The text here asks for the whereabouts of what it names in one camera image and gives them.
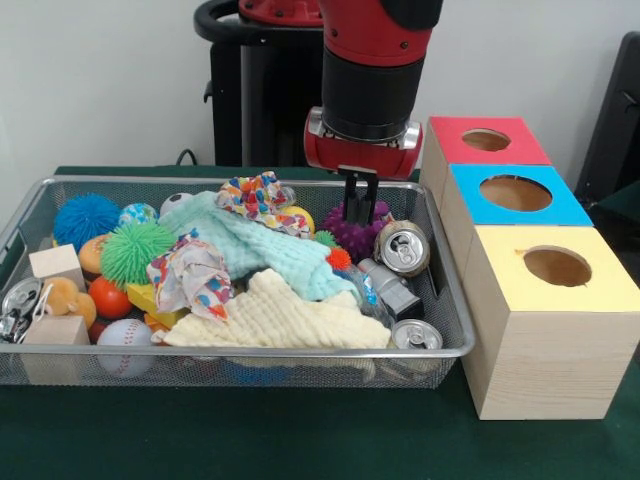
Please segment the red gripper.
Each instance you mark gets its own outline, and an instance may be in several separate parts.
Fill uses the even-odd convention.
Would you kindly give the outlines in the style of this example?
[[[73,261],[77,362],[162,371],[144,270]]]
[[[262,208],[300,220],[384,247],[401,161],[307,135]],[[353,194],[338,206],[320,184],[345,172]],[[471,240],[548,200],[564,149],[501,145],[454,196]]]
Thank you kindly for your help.
[[[361,224],[371,225],[376,208],[378,177],[406,180],[411,176],[422,147],[422,126],[419,122],[410,121],[397,138],[382,143],[365,143],[334,133],[325,125],[322,113],[321,107],[313,107],[307,115],[304,131],[307,164],[329,171],[345,168],[375,172],[365,175],[367,190],[361,198]],[[343,219],[351,224],[360,222],[357,181],[357,172],[347,173]]]

